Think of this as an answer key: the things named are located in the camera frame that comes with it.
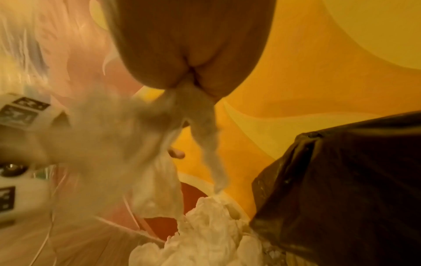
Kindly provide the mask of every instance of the skin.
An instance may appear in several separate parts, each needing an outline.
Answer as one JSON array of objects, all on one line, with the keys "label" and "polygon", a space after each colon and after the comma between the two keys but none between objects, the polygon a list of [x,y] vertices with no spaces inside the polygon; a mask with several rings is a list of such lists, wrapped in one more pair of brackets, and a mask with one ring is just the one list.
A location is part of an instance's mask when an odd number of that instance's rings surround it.
[{"label": "skin", "polygon": [[[123,63],[142,84],[172,89],[188,75],[215,102],[259,61],[276,0],[102,0]],[[171,148],[178,159],[184,152]]]}]

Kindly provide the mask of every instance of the skin crease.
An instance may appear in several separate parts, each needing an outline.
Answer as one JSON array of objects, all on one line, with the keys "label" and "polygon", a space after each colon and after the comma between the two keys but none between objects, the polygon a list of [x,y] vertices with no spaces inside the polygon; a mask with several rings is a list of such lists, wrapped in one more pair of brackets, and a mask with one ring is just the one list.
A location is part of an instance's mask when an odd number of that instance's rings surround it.
[{"label": "skin crease", "polygon": [[256,66],[276,0],[102,0],[111,35],[142,84],[174,88],[193,73],[215,102]]}]

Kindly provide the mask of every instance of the blurry white tissue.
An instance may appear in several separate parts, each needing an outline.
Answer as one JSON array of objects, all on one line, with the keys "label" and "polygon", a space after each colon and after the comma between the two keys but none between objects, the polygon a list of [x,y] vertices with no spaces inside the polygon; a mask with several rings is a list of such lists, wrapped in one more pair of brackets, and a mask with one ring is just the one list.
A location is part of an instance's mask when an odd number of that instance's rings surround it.
[{"label": "blurry white tissue", "polygon": [[264,266],[261,241],[244,220],[235,220],[216,197],[200,198],[178,221],[178,233],[163,249],[155,243],[135,248],[129,266]]},{"label": "blurry white tissue", "polygon": [[133,185],[134,211],[144,217],[181,217],[181,186],[166,153],[185,121],[202,148],[216,192],[228,184],[216,153],[218,130],[213,103],[192,79],[150,103],[99,88],[71,108],[69,116],[71,127],[56,125],[27,134],[25,139],[2,135],[4,143],[16,150],[22,161],[66,163],[79,173],[73,193],[54,202],[56,223],[96,215]]}]

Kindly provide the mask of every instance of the black plastic bag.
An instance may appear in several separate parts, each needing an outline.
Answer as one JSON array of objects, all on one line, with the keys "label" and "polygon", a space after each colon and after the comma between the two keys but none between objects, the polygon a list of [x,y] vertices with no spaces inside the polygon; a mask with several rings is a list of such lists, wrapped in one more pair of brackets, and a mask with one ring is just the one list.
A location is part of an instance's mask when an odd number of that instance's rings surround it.
[{"label": "black plastic bag", "polygon": [[253,194],[251,227],[319,266],[417,265],[421,112],[301,134]]}]

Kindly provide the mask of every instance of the white device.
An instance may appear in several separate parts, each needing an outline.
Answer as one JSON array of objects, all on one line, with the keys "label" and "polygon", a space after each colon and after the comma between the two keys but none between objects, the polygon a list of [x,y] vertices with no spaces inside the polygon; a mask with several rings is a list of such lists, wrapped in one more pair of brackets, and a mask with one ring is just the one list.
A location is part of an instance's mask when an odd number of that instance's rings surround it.
[{"label": "white device", "polygon": [[[67,119],[64,112],[48,103],[13,93],[0,95],[0,131],[20,136],[49,127],[63,118]],[[49,205],[49,181],[34,178],[35,169],[35,165],[8,161],[7,154],[1,156],[0,228]]]}]

